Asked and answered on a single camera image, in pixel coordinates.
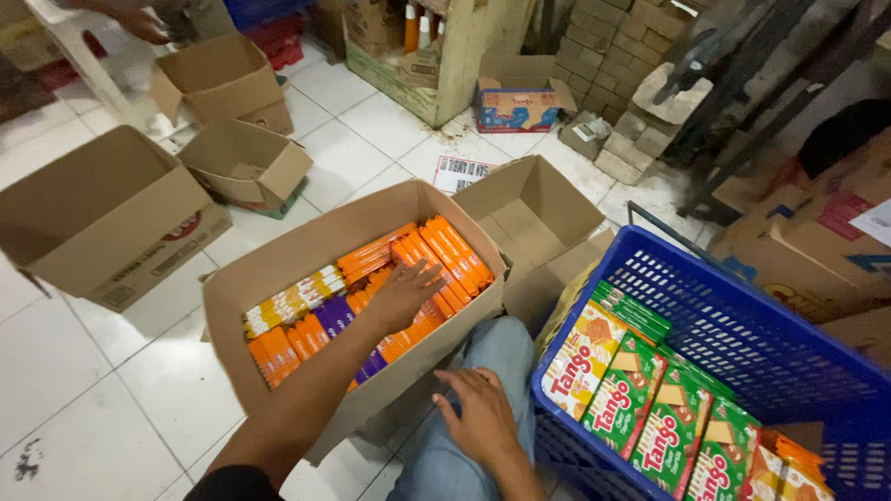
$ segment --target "blue plastic basket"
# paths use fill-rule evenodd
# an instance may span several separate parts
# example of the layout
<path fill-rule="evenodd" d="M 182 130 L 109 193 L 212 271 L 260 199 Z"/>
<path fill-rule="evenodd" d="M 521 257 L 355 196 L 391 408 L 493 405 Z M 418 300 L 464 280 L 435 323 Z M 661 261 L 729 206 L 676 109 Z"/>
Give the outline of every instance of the blue plastic basket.
<path fill-rule="evenodd" d="M 542 391 L 600 280 L 671 321 L 666 344 L 733 388 L 762 423 L 825 422 L 824 474 L 838 499 L 891 498 L 891 378 L 766 294 L 638 226 L 618 232 L 533 372 L 538 461 L 592 499 L 671 499 Z"/>

